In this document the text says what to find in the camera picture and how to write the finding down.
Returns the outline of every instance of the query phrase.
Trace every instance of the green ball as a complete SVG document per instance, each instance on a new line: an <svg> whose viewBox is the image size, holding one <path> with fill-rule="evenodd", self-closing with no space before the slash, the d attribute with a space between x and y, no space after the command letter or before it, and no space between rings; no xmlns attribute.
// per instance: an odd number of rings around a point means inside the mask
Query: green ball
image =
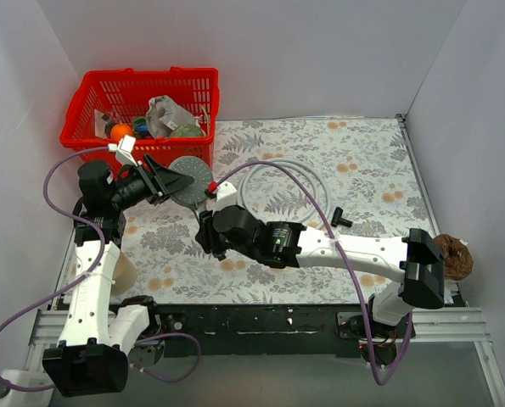
<svg viewBox="0 0 505 407"><path fill-rule="evenodd" d="M196 125L180 125L175 130L173 130L169 135L169 137L171 138L204 137L204 136L205 134L203 134L201 128L197 127Z"/></svg>

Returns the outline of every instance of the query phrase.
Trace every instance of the orange ball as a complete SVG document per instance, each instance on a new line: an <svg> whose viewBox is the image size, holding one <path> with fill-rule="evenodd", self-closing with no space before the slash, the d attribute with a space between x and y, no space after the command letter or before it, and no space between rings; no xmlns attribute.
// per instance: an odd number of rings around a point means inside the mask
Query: orange ball
<svg viewBox="0 0 505 407"><path fill-rule="evenodd" d="M124 136L133 137L133 129L126 123L121 123L119 125L114 125L110 130L110 138L116 142L119 142Z"/></svg>

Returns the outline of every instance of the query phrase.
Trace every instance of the beige cylinder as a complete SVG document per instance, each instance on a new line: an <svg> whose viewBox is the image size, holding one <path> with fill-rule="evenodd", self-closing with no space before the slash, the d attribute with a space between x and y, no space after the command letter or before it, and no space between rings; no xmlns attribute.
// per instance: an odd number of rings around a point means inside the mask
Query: beige cylinder
<svg viewBox="0 0 505 407"><path fill-rule="evenodd" d="M122 252L120 252L118 261L116 261L113 280L115 284L113 284L113 287L110 289L110 295L121 295L125 293L133 287L133 284L137 281L137 268Z"/></svg>

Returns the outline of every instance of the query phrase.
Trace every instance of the white clamp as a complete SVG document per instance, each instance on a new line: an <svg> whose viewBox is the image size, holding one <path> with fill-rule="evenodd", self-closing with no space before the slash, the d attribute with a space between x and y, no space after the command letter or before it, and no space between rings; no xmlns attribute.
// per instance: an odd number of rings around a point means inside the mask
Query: white clamp
<svg viewBox="0 0 505 407"><path fill-rule="evenodd" d="M109 151L115 153L116 159L122 165L133 165L137 167L137 161L132 156L135 137L124 136L118 144L109 144Z"/></svg>
<svg viewBox="0 0 505 407"><path fill-rule="evenodd" d="M231 182L223 182L216 189L216 202L212 213L237 204L237 189Z"/></svg>

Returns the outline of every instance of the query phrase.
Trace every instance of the table surface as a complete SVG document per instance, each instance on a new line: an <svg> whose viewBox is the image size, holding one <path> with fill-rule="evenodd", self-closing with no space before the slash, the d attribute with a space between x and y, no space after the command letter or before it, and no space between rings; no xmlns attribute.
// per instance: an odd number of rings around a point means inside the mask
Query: table surface
<svg viewBox="0 0 505 407"><path fill-rule="evenodd" d="M247 161L273 157L297 159L322 175L334 206L354 221L351 229L341 227L339 232L393 237L417 227L435 235L397 120L332 117L216 124L215 179ZM237 185L246 171L229 181ZM287 176L270 168L250 180L247 193L256 217L264 221L296 219L310 205ZM222 262L205 255L194 241L194 215L173 202L157 207L141 203L126 217L122 250L139 274L135 285L111 302L148 294L159 304L357 303L346 270L273 270L234 252ZM316 216L306 224L319 221ZM67 279L72 269L70 265ZM366 298L389 283L358 275Z"/></svg>

